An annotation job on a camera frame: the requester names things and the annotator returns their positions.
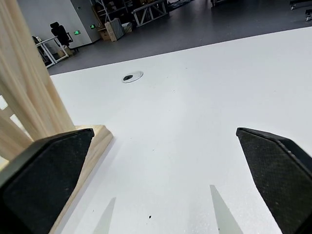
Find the gray floor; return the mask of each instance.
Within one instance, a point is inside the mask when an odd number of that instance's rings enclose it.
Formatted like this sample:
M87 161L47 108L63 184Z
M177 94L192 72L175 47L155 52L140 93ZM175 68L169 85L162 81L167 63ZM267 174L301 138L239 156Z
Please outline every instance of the gray floor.
M289 0L236 0L211 8L194 0L116 42L98 41L49 68L51 75L266 33L312 26Z

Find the desk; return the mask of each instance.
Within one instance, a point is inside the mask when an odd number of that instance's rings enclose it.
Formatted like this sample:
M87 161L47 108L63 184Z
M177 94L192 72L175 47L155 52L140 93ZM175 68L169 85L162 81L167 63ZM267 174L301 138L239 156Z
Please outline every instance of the desk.
M311 34L307 27L52 76L75 125L105 124L115 136L58 233L92 234L116 198L109 234L217 234L214 184L245 234L280 234L235 131L272 132L312 155ZM141 79L121 82L136 70Z
M55 59L52 55L52 53L50 52L50 50L48 49L48 47L46 46L46 43L48 43L49 41L52 41L54 40L54 42L62 49L62 51L65 53L65 55L59 59ZM47 40L43 40L41 41L40 43L37 43L36 44L36 47L41 47L43 49L43 51L46 53L47 57L50 59L51 61L51 64L47 65L46 68L49 68L55 64L57 64L59 61L65 59L68 57L68 54L66 52L66 50L63 48L63 46L61 45L58 37L52 37L50 39L47 39Z

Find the cardboard box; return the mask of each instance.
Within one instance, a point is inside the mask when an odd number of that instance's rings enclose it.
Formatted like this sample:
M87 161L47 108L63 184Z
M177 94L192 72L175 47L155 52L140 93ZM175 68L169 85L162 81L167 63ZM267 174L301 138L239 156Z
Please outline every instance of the cardboard box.
M104 41L111 40L111 38L108 35L106 28L99 29L98 32Z
M130 22L124 23L121 26L123 27L123 30L125 30L126 34L132 32L132 24Z
M105 28L107 29L111 41L117 41L119 38L125 35L125 30L121 26L120 20L118 18L113 19L111 22L106 22Z
M68 54L68 56L73 55L73 52L72 52L68 47L65 48L65 51L66 51L66 53ZM64 51L63 51L63 50L59 50L59 51L58 51L58 56L59 56L60 58L61 58L61 57L64 57L64 56L65 56Z

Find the white wall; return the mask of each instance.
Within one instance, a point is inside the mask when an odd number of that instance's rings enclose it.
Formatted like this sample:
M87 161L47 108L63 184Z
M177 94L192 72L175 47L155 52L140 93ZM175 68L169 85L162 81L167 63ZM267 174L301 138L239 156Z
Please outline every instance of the white wall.
M33 36L53 37L50 24L57 21L73 38L70 47L92 42L70 0L18 0L18 3ZM76 30L81 34L74 35Z
M98 26L98 20L95 17L91 3L89 0L71 0L84 28L86 29L92 42L100 39L100 35L96 29L91 29L90 25Z

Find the light wood grain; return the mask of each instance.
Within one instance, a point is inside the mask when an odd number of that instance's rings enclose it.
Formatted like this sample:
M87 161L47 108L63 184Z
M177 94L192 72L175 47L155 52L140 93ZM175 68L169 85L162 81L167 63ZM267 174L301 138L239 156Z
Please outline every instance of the light wood grain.
M1 171L3 168L5 168L6 165L8 165L8 164L9 164L9 161L8 161L8 160L6 160L5 162L0 163L0 171Z
M75 129L16 0L0 1L0 93L32 139Z
M0 156L11 161L31 143L32 140L0 110Z
M64 217L65 213L67 212L68 208L70 207L71 203L74 201L77 193L82 188L84 182L86 181L87 177L93 170L94 166L98 162L99 158L103 155L106 147L111 142L113 135L112 133L104 126L104 125L81 125L76 126L77 129L84 129L84 128L93 128L95 136L93 137L88 154L86 156L85 162L81 169L81 173L77 182L77 185L69 197L68 201L66 202L63 210L59 214L57 220L55 221L50 233L53 234L59 225L60 221Z
M8 106L5 107L4 110L2 110L2 112L8 117L11 117L12 115L14 115L13 111Z

